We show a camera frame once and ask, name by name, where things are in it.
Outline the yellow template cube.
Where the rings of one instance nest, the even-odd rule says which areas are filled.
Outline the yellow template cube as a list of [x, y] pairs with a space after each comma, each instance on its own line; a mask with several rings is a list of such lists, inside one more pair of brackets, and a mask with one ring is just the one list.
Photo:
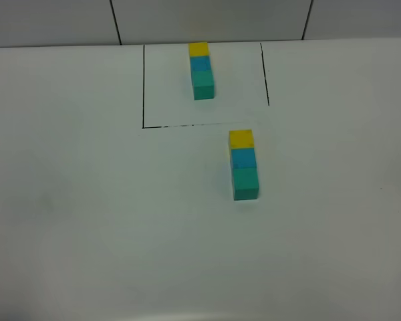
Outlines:
[[191, 58], [209, 56], [209, 46], [207, 42], [189, 43], [188, 51]]

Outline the green template cube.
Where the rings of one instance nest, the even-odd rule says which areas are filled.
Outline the green template cube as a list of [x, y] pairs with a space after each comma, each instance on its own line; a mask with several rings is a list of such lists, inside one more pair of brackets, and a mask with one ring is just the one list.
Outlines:
[[207, 100], [215, 97], [215, 81], [211, 70], [193, 71], [191, 79], [195, 100]]

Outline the blue template cube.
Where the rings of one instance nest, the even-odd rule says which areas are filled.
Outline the blue template cube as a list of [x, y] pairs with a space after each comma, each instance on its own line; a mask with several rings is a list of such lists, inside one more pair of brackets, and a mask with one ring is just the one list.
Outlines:
[[211, 70], [210, 56], [190, 56], [190, 69], [192, 72]]

